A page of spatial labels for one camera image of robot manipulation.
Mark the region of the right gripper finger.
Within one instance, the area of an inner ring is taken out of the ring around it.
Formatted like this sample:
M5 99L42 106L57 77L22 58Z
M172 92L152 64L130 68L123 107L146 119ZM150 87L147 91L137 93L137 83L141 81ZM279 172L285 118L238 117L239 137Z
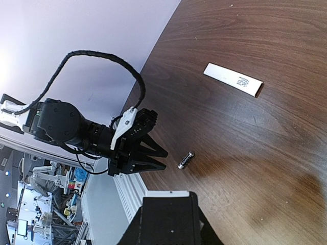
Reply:
M192 191L148 191L118 244L223 244Z

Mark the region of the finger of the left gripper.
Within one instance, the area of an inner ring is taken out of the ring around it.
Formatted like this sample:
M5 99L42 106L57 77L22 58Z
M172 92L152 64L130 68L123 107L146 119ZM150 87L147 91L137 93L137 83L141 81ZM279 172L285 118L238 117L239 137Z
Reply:
M165 170L166 165L155 160L133 160L131 161L131 165L127 168L127 173L142 173L142 172L149 172L149 171L157 171L157 170Z
M156 143L149 134L142 137L139 152L153 157L166 158L168 156L168 152Z

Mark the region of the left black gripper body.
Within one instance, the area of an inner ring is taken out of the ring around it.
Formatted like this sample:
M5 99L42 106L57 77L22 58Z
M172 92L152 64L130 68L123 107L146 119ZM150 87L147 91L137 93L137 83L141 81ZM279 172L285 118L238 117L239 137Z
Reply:
M113 153L108 160L108 175L140 173L142 165L136 159L139 156L138 147L141 140L130 140L122 137L118 140Z

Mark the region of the black AA battery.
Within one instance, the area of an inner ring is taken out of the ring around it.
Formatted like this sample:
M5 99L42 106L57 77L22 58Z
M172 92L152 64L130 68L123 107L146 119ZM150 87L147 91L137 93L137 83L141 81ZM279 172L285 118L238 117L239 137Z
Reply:
M188 166L189 162L194 158L194 156L195 156L194 152L188 152L188 154L178 164L178 168L185 169Z

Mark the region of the white remote battery cover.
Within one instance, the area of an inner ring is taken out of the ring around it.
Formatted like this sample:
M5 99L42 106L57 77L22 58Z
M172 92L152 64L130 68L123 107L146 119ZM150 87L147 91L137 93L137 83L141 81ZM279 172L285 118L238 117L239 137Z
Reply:
M253 97L257 96L263 86L263 82L260 80L213 63L206 66L203 74Z

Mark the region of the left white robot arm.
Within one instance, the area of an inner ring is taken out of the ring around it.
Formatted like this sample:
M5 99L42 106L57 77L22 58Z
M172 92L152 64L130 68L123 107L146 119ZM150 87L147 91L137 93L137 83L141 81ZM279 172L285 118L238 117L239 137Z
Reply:
M15 98L1 97L1 127L62 148L76 156L106 158L110 176L166 169L158 161L168 152L149 135L157 122L154 110L131 107L116 127L86 119L72 104L46 99L32 108Z

